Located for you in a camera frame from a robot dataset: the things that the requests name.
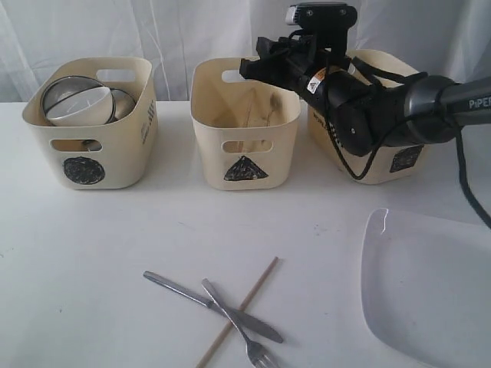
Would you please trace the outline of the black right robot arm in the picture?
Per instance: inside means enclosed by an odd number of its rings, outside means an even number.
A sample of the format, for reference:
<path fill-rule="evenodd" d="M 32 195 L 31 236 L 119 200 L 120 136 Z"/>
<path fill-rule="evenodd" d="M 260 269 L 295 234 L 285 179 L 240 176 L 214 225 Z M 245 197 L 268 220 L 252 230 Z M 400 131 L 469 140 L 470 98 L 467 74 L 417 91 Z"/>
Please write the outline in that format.
<path fill-rule="evenodd" d="M 454 128 L 488 123 L 490 79 L 384 71 L 346 55 L 346 40 L 303 35 L 259 38 L 259 58 L 243 59 L 245 79 L 290 90 L 320 113 L 341 147 L 365 156 L 376 146 L 445 143 Z"/>

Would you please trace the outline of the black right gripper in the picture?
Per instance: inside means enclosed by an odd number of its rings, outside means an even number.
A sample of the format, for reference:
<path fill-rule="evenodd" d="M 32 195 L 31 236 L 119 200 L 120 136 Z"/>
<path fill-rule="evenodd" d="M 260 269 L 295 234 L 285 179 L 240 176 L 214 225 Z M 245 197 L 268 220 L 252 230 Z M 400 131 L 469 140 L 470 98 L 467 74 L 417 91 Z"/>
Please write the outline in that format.
<path fill-rule="evenodd" d="M 258 37 L 258 60 L 242 58 L 239 73 L 246 80 L 296 92 L 331 124 L 334 139 L 355 156 L 372 151 L 380 135 L 369 110 L 385 87 L 357 58 L 326 49 L 311 52 L 316 36 L 273 41 Z"/>

